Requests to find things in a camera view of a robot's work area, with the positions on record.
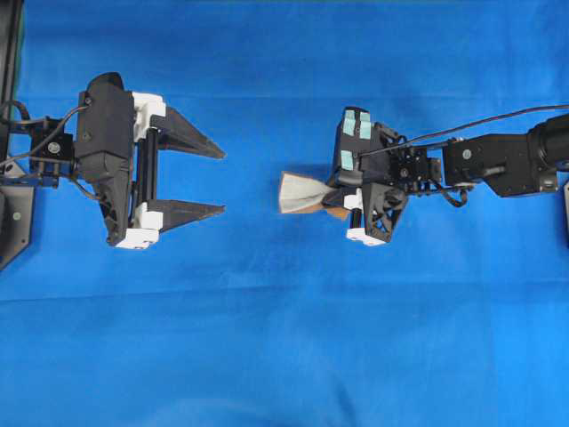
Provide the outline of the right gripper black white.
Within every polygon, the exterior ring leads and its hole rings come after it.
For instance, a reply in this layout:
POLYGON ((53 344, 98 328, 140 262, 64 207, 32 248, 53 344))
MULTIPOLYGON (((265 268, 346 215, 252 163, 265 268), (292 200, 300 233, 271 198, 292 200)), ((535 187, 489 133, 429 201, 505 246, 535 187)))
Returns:
POLYGON ((374 124, 380 148, 363 153, 364 182, 327 193, 322 205, 352 212, 347 237, 367 246, 388 243, 409 197, 429 194, 442 181, 441 160, 425 149, 406 147, 406 138, 374 124))

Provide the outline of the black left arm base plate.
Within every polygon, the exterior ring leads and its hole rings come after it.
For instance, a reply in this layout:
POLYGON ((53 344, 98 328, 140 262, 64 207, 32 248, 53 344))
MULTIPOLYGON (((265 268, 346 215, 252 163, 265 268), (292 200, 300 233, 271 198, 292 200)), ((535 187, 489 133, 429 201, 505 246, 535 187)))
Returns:
POLYGON ((1 270, 30 243, 35 194, 31 187, 1 187, 1 270))

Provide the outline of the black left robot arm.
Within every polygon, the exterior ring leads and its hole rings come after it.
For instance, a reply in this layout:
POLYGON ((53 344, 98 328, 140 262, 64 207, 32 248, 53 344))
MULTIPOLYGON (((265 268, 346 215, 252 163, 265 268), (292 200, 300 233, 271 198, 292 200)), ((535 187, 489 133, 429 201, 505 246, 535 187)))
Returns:
POLYGON ((21 154, 29 170, 3 176, 9 186, 57 187, 65 178, 99 204, 110 246, 146 249, 160 235, 222 214, 222 205, 161 200, 156 195, 159 150, 223 159, 226 154, 156 94, 82 93, 78 107, 61 119, 30 118, 15 102, 19 121, 4 120, 11 133, 31 139, 21 154))

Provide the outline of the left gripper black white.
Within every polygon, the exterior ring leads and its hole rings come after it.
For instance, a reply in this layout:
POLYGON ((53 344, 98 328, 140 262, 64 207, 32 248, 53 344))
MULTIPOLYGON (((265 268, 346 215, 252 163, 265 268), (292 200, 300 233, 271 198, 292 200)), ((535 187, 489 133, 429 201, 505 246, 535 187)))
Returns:
POLYGON ((122 249, 146 249, 159 234, 225 212, 224 205, 156 199, 157 150, 223 159, 226 152, 160 95, 132 92, 134 104, 129 224, 122 249))

